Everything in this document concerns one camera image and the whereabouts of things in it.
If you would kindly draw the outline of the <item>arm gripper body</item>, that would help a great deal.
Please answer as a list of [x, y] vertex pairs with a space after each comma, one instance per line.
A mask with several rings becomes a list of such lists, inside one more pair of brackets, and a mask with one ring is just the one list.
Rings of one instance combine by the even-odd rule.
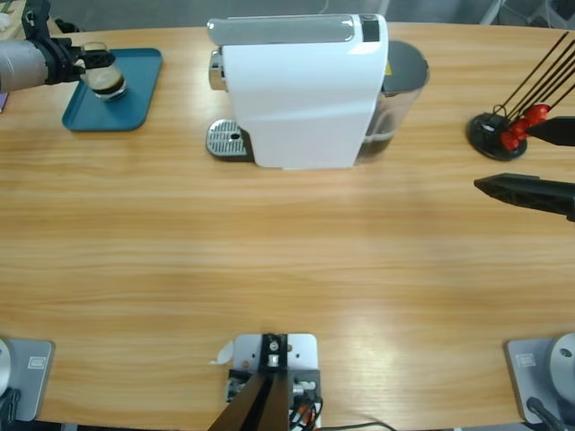
[[69, 38], [52, 38], [49, 32], [49, 1], [25, 3], [22, 12], [22, 28], [25, 40], [42, 55], [40, 64], [47, 70], [44, 84], [72, 83], [81, 80], [84, 70], [76, 66], [81, 49], [72, 45]]

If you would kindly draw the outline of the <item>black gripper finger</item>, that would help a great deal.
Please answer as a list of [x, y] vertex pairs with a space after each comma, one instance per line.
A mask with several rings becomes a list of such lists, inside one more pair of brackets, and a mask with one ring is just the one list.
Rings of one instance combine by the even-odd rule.
[[115, 56], [108, 50], [85, 50], [82, 54], [85, 69], [99, 69], [112, 66]]
[[575, 117], [562, 116], [548, 119], [526, 130], [529, 136], [557, 146], [575, 146]]
[[503, 203], [564, 216], [574, 222], [574, 184], [543, 180], [516, 173], [501, 173], [473, 181], [473, 185]]

